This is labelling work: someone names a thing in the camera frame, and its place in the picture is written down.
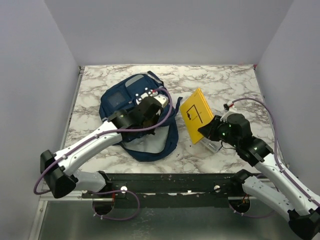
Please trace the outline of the yellow notebook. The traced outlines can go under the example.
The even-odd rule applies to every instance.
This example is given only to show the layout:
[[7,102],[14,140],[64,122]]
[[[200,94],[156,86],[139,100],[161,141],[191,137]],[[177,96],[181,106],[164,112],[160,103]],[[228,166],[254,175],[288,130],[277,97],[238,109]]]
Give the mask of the yellow notebook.
[[180,113],[185,123],[192,144],[198,143],[204,136],[198,129],[214,118],[214,114],[200,88],[197,88],[180,106]]

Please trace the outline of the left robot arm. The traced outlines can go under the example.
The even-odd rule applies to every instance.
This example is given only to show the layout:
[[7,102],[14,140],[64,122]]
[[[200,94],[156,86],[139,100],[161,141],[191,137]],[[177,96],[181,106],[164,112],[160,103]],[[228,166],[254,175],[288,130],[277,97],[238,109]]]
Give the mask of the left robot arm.
[[55,153],[46,150],[40,155],[41,178],[56,199],[74,190],[88,190],[104,198],[111,185],[103,172],[83,172],[80,167],[102,150],[139,134],[151,134],[169,99],[163,94],[144,95],[135,106],[111,114],[95,131],[75,144]]

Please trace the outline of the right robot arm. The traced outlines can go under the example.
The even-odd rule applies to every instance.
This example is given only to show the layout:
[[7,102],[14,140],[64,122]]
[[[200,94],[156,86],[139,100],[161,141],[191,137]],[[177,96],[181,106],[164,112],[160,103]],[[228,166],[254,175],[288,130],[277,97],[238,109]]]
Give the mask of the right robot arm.
[[233,176],[230,191],[241,196],[249,194],[276,211],[291,230],[303,240],[311,240],[320,232],[320,197],[306,187],[262,139],[253,136],[250,122],[239,113],[216,115],[198,129],[205,138],[225,142],[235,148],[238,156],[260,171],[278,189],[265,185],[247,170]]

